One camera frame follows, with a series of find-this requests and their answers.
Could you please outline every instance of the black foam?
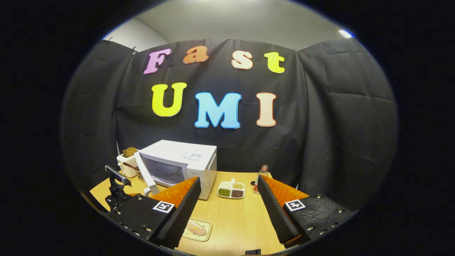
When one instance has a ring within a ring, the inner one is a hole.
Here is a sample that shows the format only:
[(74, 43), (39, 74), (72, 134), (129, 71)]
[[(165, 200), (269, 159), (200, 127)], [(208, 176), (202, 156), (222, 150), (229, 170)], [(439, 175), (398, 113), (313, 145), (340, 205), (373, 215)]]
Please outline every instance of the black foam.
[(268, 216), (273, 228), (277, 233), (280, 243), (284, 243), (300, 234), (291, 220), (286, 216), (277, 199), (273, 195), (270, 187), (260, 175), (258, 179), (258, 191), (267, 209)]
[(169, 221), (156, 235), (153, 234), (153, 237), (157, 238), (162, 245), (171, 249), (178, 247), (200, 194), (201, 180), (198, 177)]

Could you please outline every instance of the ceiling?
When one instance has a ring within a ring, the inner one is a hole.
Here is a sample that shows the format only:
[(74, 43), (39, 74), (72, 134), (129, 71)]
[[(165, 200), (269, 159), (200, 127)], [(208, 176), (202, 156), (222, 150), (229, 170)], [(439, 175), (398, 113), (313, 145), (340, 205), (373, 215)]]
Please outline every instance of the ceiling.
[(136, 18), (169, 43), (230, 37), (301, 50), (344, 38), (342, 27), (288, 0), (169, 0)]

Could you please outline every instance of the yellow letter u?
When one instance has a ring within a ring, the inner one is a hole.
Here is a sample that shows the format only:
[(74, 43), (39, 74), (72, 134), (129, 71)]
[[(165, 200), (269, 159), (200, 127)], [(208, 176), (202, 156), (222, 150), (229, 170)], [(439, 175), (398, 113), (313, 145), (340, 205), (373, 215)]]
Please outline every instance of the yellow letter u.
[(167, 89), (167, 84), (157, 84), (152, 87), (152, 110), (160, 117), (171, 117), (182, 108), (183, 89), (187, 87), (187, 84), (176, 82), (171, 87), (174, 89), (174, 102), (169, 108), (163, 106), (164, 91)]

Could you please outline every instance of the white plate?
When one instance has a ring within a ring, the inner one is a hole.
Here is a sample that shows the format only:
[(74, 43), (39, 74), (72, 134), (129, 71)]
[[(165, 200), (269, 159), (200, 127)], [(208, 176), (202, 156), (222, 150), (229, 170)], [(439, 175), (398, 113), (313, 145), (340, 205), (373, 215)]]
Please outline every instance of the white plate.
[[(241, 184), (241, 185), (243, 185), (243, 189), (234, 189), (234, 188), (233, 188), (233, 185), (234, 185), (234, 184)], [(218, 191), (219, 191), (220, 189), (227, 189), (227, 190), (229, 190), (229, 191), (230, 191), (229, 196), (223, 196), (223, 195), (218, 194)], [(232, 190), (243, 191), (242, 197), (231, 197)], [(243, 198), (243, 197), (245, 196), (245, 184), (240, 183), (240, 182), (235, 182), (235, 179), (234, 179), (234, 178), (233, 178), (231, 181), (222, 181), (222, 182), (220, 182), (220, 185), (218, 186), (217, 195), (218, 195), (219, 197), (224, 197), (224, 198), (241, 199), (241, 198)]]
[(203, 236), (195, 235), (191, 231), (189, 231), (187, 228), (185, 228), (185, 231), (183, 232), (182, 237), (185, 237), (185, 238), (188, 238), (191, 240), (195, 240), (195, 241), (199, 241), (199, 242), (207, 241), (208, 236), (210, 235), (210, 231), (212, 230), (212, 224), (206, 220), (198, 220), (198, 219), (194, 219), (194, 218), (190, 218), (189, 221), (192, 221), (194, 223), (199, 224), (200, 226), (203, 226), (203, 228), (205, 229), (205, 235), (203, 235)]

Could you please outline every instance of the letter m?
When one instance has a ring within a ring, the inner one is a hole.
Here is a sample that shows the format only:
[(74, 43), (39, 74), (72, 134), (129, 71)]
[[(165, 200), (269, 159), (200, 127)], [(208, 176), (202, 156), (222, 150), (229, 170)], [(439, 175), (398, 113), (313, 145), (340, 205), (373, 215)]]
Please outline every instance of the letter m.
[(238, 93), (227, 93), (224, 95), (223, 100), (218, 106), (209, 92), (200, 92), (195, 95), (195, 98), (199, 101), (199, 110), (197, 114), (197, 121), (194, 126), (198, 128), (207, 128), (209, 122), (207, 122), (207, 116), (214, 127), (218, 126), (221, 117), (224, 115), (224, 120), (221, 122), (223, 128), (239, 128), (240, 123), (238, 122), (238, 102), (242, 96)]

